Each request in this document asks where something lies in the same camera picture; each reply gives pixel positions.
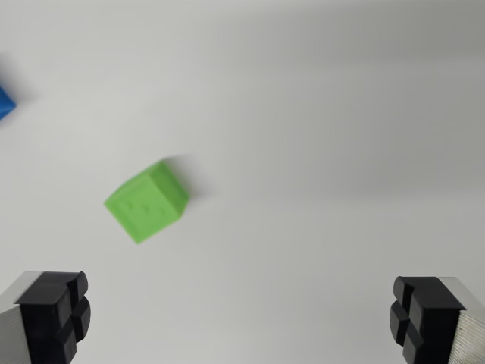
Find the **black-padded silver gripper right finger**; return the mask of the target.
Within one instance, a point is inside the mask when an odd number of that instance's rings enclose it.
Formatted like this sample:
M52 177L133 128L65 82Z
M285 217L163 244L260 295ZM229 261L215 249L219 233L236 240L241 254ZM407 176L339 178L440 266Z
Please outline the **black-padded silver gripper right finger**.
M483 363L484 304L454 277L403 277L393 283L393 340L407 363Z

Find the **black-padded silver gripper left finger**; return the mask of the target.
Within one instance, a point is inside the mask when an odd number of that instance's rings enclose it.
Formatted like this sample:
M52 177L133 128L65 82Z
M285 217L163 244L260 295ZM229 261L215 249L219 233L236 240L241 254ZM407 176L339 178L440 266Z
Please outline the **black-padded silver gripper left finger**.
M1 362L72 362L89 330L84 272L25 271L1 293Z

